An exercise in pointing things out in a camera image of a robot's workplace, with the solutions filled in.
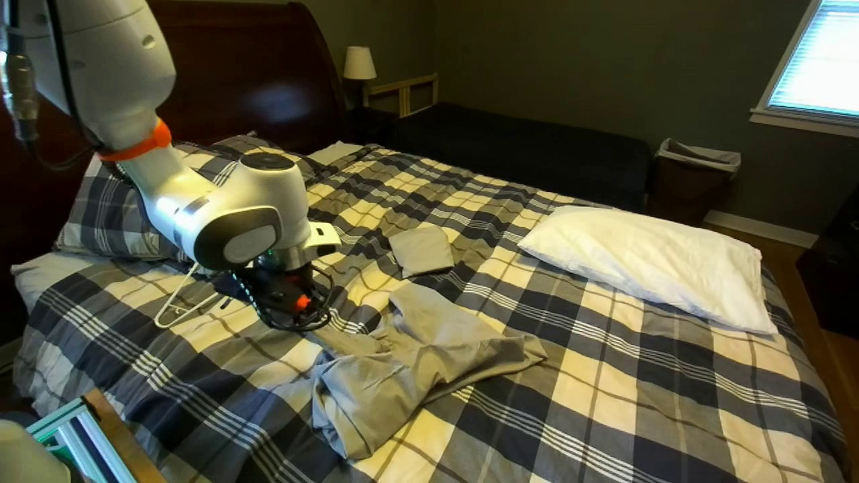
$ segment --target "gray fabric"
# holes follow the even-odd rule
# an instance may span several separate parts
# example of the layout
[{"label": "gray fabric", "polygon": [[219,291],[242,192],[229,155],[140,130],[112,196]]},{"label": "gray fabric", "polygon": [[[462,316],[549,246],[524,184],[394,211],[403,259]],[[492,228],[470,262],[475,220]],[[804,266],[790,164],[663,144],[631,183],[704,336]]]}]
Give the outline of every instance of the gray fabric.
[{"label": "gray fabric", "polygon": [[403,283],[391,304],[372,333],[314,336],[326,359],[312,372],[312,418],[345,459],[369,455],[422,403],[544,359],[537,337],[501,336],[430,286]]},{"label": "gray fabric", "polygon": [[403,269],[403,275],[443,271],[454,266],[446,230],[437,226],[419,226],[390,236],[391,251]]}]

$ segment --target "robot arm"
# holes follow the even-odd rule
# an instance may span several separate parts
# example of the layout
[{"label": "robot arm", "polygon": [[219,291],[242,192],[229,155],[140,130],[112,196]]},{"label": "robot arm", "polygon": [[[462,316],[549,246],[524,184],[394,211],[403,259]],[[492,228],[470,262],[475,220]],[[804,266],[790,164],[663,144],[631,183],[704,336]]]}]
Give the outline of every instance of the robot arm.
[{"label": "robot arm", "polygon": [[51,105],[105,144],[101,161],[140,191],[147,220],[207,269],[247,266],[265,250],[298,251],[285,266],[298,269],[320,245],[337,240],[333,228],[305,220],[301,168],[285,155],[250,155],[223,187],[178,157],[156,116],[175,65],[145,0],[0,6],[2,90],[18,139],[34,143],[34,78]]}]

